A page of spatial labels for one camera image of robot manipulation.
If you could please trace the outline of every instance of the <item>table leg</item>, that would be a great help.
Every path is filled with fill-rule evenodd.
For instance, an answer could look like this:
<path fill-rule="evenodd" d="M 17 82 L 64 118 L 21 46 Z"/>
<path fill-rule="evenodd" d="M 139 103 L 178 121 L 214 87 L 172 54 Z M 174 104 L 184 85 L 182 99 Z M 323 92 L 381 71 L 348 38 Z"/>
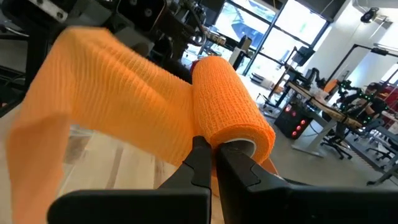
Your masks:
<path fill-rule="evenodd" d="M 395 172 L 398 170 L 398 164 L 392 166 L 383 176 L 378 178 L 376 181 L 369 181 L 366 185 L 372 185 L 372 186 L 377 186 L 379 184 L 382 184 L 384 181 L 390 179 Z"/>
<path fill-rule="evenodd" d="M 313 155 L 313 156 L 318 156 L 323 158 L 323 155 L 321 155 L 318 151 L 319 144 L 321 143 L 322 139 L 328 134 L 328 132 L 336 125 L 335 120 L 331 120 L 320 132 L 320 134 L 305 148 L 302 149 L 301 147 L 298 147 L 296 145 L 292 145 L 293 149 L 298 150 L 300 152 L 305 152 L 307 154 Z"/>
<path fill-rule="evenodd" d="M 396 154 L 390 161 L 388 161 L 386 165 L 386 169 L 390 169 L 391 167 L 394 167 L 396 162 L 398 161 L 398 154 Z"/>

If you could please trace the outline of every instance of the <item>white wall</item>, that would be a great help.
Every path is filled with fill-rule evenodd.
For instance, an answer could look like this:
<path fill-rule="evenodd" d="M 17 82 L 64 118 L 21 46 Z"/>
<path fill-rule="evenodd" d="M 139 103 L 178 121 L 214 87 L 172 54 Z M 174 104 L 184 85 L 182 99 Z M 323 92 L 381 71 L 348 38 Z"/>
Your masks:
<path fill-rule="evenodd" d="M 364 87 L 372 82 L 379 82 L 398 58 L 368 53 L 348 77 L 353 86 Z"/>
<path fill-rule="evenodd" d="M 378 29 L 379 24 L 375 22 L 363 24 L 360 21 L 362 15 L 362 12 L 353 7 L 351 0 L 347 0 L 304 70 L 316 67 L 321 77 L 328 78 L 354 44 L 372 47 L 373 43 L 379 41 L 386 33 L 385 28 Z M 360 48 L 354 50 L 334 77 L 337 78 L 346 71 L 351 73 L 367 53 L 367 50 Z"/>
<path fill-rule="evenodd" d="M 391 47 L 398 47 L 396 43 L 397 36 L 398 22 L 395 22 L 388 28 L 386 34 L 380 39 L 379 43 Z M 354 86 L 364 86 L 371 82 L 378 82 L 397 62 L 397 57 L 389 55 L 382 56 L 371 52 L 367 53 L 348 79 L 353 82 Z"/>

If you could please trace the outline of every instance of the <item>white desk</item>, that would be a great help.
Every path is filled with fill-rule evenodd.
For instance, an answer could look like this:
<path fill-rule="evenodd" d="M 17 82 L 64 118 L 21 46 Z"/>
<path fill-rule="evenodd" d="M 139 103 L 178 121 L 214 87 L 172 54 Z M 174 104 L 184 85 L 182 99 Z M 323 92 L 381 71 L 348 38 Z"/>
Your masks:
<path fill-rule="evenodd" d="M 357 122 L 355 119 L 352 118 L 347 118 L 344 114 L 334 110 L 333 108 L 330 108 L 329 106 L 326 105 L 325 103 L 320 103 L 318 100 L 314 99 L 310 92 L 301 86 L 298 86 L 295 83 L 288 82 L 287 85 L 291 87 L 294 91 L 296 91 L 298 94 L 304 96 L 306 99 L 310 100 L 309 102 L 313 105 L 315 105 L 317 108 L 321 109 L 322 111 L 326 112 L 332 120 L 330 120 L 329 123 L 327 123 L 322 131 L 316 136 L 316 138 L 306 147 L 302 148 L 299 147 L 295 144 L 292 145 L 293 149 L 298 150 L 300 152 L 304 152 L 313 156 L 317 157 L 323 157 L 322 154 L 318 150 L 318 146 L 320 145 L 321 141 L 323 138 L 328 134 L 328 132 L 336 126 L 337 122 L 344 122 L 344 124 L 351 126 L 353 128 L 360 128 L 362 127 L 362 124 Z"/>

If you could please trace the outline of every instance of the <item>desk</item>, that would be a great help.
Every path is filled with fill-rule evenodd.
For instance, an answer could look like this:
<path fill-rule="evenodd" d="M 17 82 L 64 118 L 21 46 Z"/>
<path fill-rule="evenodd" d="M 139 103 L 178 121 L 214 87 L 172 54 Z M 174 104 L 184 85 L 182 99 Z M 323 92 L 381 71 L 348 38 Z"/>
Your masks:
<path fill-rule="evenodd" d="M 332 120 L 329 123 L 327 123 L 326 125 L 323 125 L 322 131 L 317 135 L 317 137 L 306 148 L 303 149 L 303 148 L 293 144 L 292 145 L 293 149 L 313 155 L 313 156 L 323 157 L 318 151 L 318 146 L 321 143 L 321 141 L 323 140 L 323 138 L 328 134 L 329 130 L 331 130 L 334 126 L 336 126 L 337 122 L 342 122 L 352 128 L 362 127 L 362 124 L 357 122 L 355 119 L 347 118 L 343 113 L 340 113 L 337 110 L 334 110 L 333 108 L 330 108 L 329 106 L 327 106 L 326 102 L 321 103 L 321 99 L 319 99 L 319 100 L 315 99 L 310 94 L 310 92 L 308 90 L 302 88 L 298 84 L 293 83 L 293 82 L 287 82 L 287 86 L 290 87 L 292 90 L 294 90 L 296 93 L 304 96 L 306 99 L 308 99 L 309 103 L 313 104 L 317 108 L 326 112 L 332 118 Z"/>
<path fill-rule="evenodd" d="M 385 116 L 386 118 L 390 119 L 391 121 L 398 123 L 398 119 L 393 114 L 390 114 L 387 111 L 383 111 L 383 112 L 381 112 L 381 114 L 383 116 Z"/>
<path fill-rule="evenodd" d="M 398 141 L 398 136 L 392 134 L 386 128 L 378 127 L 376 130 L 389 137 L 391 140 Z M 379 185 L 385 180 L 390 179 L 392 176 L 398 178 L 398 164 L 395 164 L 396 161 L 398 161 L 398 153 L 395 154 L 395 156 L 387 164 L 385 164 L 383 161 L 377 161 L 374 156 L 371 156 L 369 153 L 367 153 L 368 149 L 373 147 L 369 143 L 366 143 L 365 145 L 360 144 L 355 141 L 354 136 L 348 136 L 346 139 L 344 139 L 344 142 L 347 143 L 351 150 L 360 158 L 362 158 L 365 163 L 369 164 L 375 171 L 381 172 L 383 174 L 376 181 L 369 181 L 367 185 Z"/>

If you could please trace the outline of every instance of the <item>window frame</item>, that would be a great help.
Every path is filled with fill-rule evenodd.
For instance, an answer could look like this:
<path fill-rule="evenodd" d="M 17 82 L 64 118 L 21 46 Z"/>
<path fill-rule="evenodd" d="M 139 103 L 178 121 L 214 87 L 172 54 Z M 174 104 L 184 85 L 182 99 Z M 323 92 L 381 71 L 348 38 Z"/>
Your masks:
<path fill-rule="evenodd" d="M 266 33 L 264 34 L 264 36 L 265 36 L 264 42 L 263 42 L 262 44 L 260 44 L 260 46 L 257 47 L 257 49 L 254 49 L 254 48 L 251 47 L 251 46 L 250 46 L 250 48 L 249 48 L 250 50 L 252 50 L 253 52 L 255 52 L 255 54 L 253 55 L 252 60 L 251 60 L 252 62 L 256 59 L 257 55 L 262 55 L 262 56 L 264 56 L 265 58 L 268 58 L 268 59 L 270 59 L 270 60 L 272 60 L 272 61 L 278 63 L 279 65 L 283 65 L 283 63 L 280 62 L 280 61 L 278 61 L 277 59 L 272 58 L 271 56 L 268 56 L 268 55 L 266 55 L 266 54 L 264 54 L 264 53 L 261 52 L 262 46 L 264 45 L 265 41 L 267 40 L 267 38 L 268 38 L 269 34 L 271 33 L 272 29 L 277 29 L 277 30 L 283 32 L 284 34 L 288 35 L 289 37 L 293 38 L 294 40 L 299 41 L 299 42 L 301 42 L 301 43 L 303 43 L 303 44 L 305 44 L 305 45 L 307 45 L 307 46 L 309 46 L 309 47 L 311 47 L 311 48 L 314 48 L 315 45 L 318 43 L 318 41 L 321 39 L 322 35 L 325 33 L 325 31 L 326 31 L 327 28 L 329 27 L 329 25 L 331 24 L 331 22 L 328 21 L 327 19 L 325 19 L 323 16 L 319 15 L 319 14 L 316 13 L 315 11 L 313 11 L 313 10 L 311 10 L 311 9 L 308 8 L 312 13 L 317 14 L 318 16 L 320 16 L 322 19 L 325 20 L 325 24 L 324 24 L 323 27 L 320 29 L 319 33 L 318 33 L 317 36 L 314 38 L 313 42 L 312 42 L 312 43 L 308 43 L 308 42 L 306 42 L 306 41 L 300 39 L 299 37 L 296 37 L 296 36 L 294 36 L 293 34 L 290 34 L 289 32 L 283 30 L 281 27 L 279 27 L 279 26 L 276 25 L 276 21 L 278 20 L 279 15 L 282 13 L 282 11 L 283 11 L 284 6 L 286 5 L 286 3 L 283 4 L 279 9 L 277 9 L 278 11 L 276 12 L 274 21 L 272 21 L 272 22 L 269 22 L 269 21 L 266 20 L 265 18 L 263 18 L 263 17 L 261 17 L 261 16 L 255 14 L 254 12 L 249 11 L 248 9 L 246 9 L 245 7 L 242 7 L 241 5 L 239 5 L 238 3 L 234 2 L 233 0 L 226 0 L 224 3 L 228 3 L 228 4 L 230 4 L 230 5 L 234 6 L 234 7 L 236 7 L 237 9 L 240 9 L 240 10 L 242 10 L 242 11 L 248 13 L 250 16 L 253 16 L 253 17 L 255 17 L 256 19 L 259 19 L 261 22 L 264 22 L 264 23 L 266 23 L 266 24 L 269 25 L 269 27 L 268 27 Z M 244 76 L 248 75 L 248 71 L 249 71 L 249 69 L 250 69 L 250 66 L 252 65 L 252 62 L 249 62 L 248 66 L 246 67 L 246 69 L 245 69 L 245 71 L 244 71 L 244 73 L 243 73 L 242 75 L 244 75 Z"/>

